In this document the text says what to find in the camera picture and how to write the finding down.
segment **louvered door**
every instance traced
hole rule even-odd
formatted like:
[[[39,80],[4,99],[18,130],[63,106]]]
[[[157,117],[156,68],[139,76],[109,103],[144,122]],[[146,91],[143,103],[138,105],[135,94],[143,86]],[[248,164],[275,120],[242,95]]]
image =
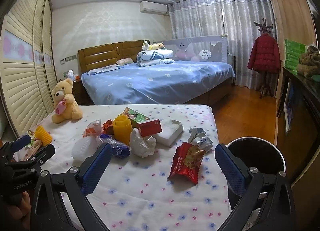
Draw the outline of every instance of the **louvered door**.
[[[50,93],[57,84],[57,78],[53,67],[51,52],[51,10],[49,0],[45,0],[42,22],[42,52],[44,57],[44,69],[46,79],[49,85]]]
[[[44,2],[45,0],[17,0],[2,25],[2,98],[17,136],[53,111],[41,54]]]
[[[37,0],[35,17],[33,22],[33,50],[34,50],[34,64],[36,69],[36,77],[40,95],[44,103],[47,114],[53,111],[52,98],[49,93],[49,86],[44,74],[44,64],[42,56],[42,43],[41,43],[41,27],[42,27],[42,13],[45,0]]]

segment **wooden coat stand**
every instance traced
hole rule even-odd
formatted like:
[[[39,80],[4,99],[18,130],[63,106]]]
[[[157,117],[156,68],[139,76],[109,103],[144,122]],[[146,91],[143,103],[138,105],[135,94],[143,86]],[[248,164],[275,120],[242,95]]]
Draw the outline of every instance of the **wooden coat stand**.
[[[262,24],[254,22],[256,26],[259,26],[258,31],[261,31],[262,33],[271,33],[271,30],[273,29],[273,24],[267,26],[267,21],[262,18]],[[261,88],[260,98],[263,97],[264,90],[266,89],[266,95],[268,93],[271,95],[271,89],[270,89],[270,80],[271,80],[271,73],[267,71],[262,71],[262,82],[260,83],[259,87],[257,88],[257,91],[259,91]]]

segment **trash bin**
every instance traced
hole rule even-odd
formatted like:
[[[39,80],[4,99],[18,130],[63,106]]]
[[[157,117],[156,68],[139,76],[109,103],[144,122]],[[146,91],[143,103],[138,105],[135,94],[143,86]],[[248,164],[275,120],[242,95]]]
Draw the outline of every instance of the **trash bin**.
[[[281,152],[266,140],[257,137],[242,137],[230,142],[227,147],[248,168],[256,167],[261,173],[266,174],[277,174],[281,170],[285,172],[285,161]],[[266,192],[260,193],[260,202],[256,208],[261,206],[266,194]],[[240,197],[230,189],[228,196],[231,209],[233,209]]]

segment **air conditioner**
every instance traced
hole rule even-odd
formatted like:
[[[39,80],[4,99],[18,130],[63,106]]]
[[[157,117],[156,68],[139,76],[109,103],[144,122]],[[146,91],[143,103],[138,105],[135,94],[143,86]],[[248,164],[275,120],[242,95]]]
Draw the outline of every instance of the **air conditioner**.
[[[165,14],[167,12],[167,5],[154,2],[140,2],[140,12]]]

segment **hand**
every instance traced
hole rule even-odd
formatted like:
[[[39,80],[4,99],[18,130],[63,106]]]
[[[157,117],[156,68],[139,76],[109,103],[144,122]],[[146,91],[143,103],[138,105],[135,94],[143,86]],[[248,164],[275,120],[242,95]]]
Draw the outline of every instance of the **hand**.
[[[22,193],[22,200],[20,205],[18,206],[8,205],[7,209],[14,219],[21,220],[23,227],[29,230],[31,204],[30,204],[30,197],[27,191]]]

